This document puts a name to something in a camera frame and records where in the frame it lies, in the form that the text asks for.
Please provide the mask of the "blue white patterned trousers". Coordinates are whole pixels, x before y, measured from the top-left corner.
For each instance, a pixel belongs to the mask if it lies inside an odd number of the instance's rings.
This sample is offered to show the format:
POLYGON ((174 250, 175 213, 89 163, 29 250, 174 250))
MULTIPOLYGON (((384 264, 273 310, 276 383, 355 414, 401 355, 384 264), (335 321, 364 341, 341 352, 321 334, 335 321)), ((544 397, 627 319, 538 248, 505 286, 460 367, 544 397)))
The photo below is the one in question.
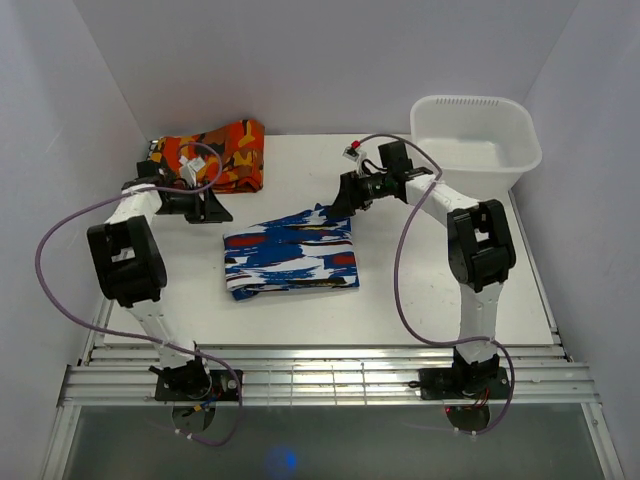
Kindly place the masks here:
POLYGON ((316 205, 223 236, 227 290, 236 301, 263 292, 357 288, 349 217, 316 205))

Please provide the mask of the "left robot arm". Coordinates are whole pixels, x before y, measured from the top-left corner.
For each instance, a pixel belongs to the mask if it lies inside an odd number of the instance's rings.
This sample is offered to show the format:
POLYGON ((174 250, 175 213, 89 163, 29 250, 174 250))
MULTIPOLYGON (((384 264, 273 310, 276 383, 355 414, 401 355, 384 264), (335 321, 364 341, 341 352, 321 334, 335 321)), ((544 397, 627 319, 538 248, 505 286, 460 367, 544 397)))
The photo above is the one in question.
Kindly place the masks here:
POLYGON ((159 385, 180 399, 209 399, 214 392, 210 370, 161 302, 168 277, 151 224, 158 215, 182 216, 190 224, 225 223, 233 216, 212 189, 200 192, 194 180, 180 180, 151 160, 136 168, 137 178, 123 185, 125 197, 114 213, 87 230, 99 285, 155 339, 160 365, 150 371, 159 385))

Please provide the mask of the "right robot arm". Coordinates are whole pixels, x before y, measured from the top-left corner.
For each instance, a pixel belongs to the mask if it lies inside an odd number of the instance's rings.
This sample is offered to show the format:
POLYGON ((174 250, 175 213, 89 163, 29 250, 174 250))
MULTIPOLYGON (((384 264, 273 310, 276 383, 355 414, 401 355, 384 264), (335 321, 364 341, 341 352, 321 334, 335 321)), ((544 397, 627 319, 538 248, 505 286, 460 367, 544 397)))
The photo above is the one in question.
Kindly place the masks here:
POLYGON ((460 287, 459 336, 435 341, 411 330, 410 335, 424 344, 451 349, 453 357, 447 368, 420 370, 409 385, 424 400, 509 400, 515 367, 500 364, 511 357, 495 338, 498 300, 516 263, 504 206, 446 185, 443 170, 434 160, 426 166, 414 165, 408 154, 413 146, 391 135, 378 148, 380 166, 373 166, 360 141, 348 145, 344 155, 356 167, 341 175, 329 212, 333 217, 352 217, 377 199, 393 197, 411 206, 411 218, 424 212, 444 227, 449 269, 460 287))

